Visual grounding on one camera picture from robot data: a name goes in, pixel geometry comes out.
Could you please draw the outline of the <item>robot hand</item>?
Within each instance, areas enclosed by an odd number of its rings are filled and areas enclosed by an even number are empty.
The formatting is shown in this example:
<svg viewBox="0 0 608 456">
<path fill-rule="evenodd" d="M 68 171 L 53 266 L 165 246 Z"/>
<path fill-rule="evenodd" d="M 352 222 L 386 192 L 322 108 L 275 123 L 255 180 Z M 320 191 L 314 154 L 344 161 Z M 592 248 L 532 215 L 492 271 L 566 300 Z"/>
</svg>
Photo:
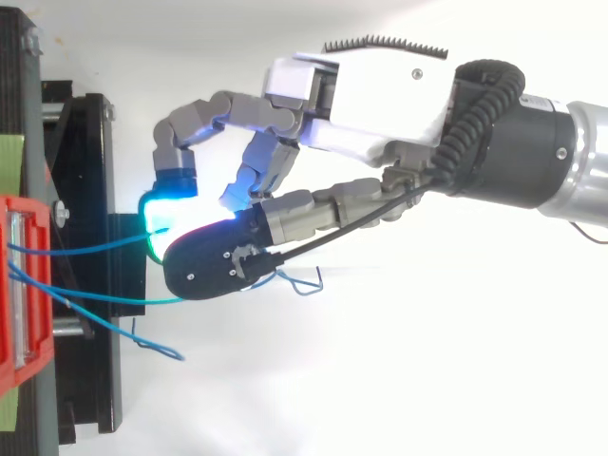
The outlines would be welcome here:
<svg viewBox="0 0 608 456">
<path fill-rule="evenodd" d="M 428 185 L 423 171 L 447 120 L 447 52 L 367 36 L 275 60 L 257 95 L 220 90 L 154 128 L 153 188 L 140 201 L 168 290 L 186 300 L 252 287 L 288 260 L 364 227 L 394 221 Z M 250 130 L 233 181 L 202 209 L 194 148 L 226 127 Z M 302 148 L 382 168 L 381 179 L 279 195 Z"/>
</svg>

